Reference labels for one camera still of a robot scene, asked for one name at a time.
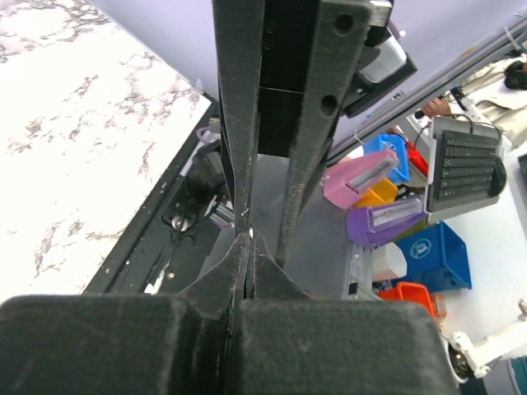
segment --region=red object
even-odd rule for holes
[[[428,163],[423,159],[418,150],[413,147],[412,143],[407,143],[408,160],[419,170],[425,177],[428,177]]]
[[[401,300],[404,302],[413,302],[424,306],[428,313],[436,319],[434,307],[431,303],[428,289],[414,282],[398,282],[393,290],[383,290],[377,294],[383,300]]]

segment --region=white container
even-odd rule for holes
[[[373,281],[393,280],[406,276],[408,265],[403,251],[395,244],[388,243],[371,254]]]

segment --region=keyboard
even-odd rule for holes
[[[458,204],[460,199],[471,202],[485,198],[491,187],[498,140],[445,130],[438,144],[431,195],[436,206],[442,209],[449,202]]]

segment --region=blue bin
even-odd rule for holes
[[[380,134],[364,144],[364,154],[382,151],[389,148],[397,154],[399,159],[398,169],[393,169],[388,174],[388,179],[394,184],[407,183],[410,181],[410,169],[408,167],[408,155],[406,153],[406,141],[401,136],[393,134]]]
[[[417,282],[429,292],[472,289],[467,246],[447,224],[440,222],[395,243],[403,251],[408,271],[394,284]]]

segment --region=marble surface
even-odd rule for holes
[[[0,0],[0,303],[79,293],[208,106],[83,0]]]

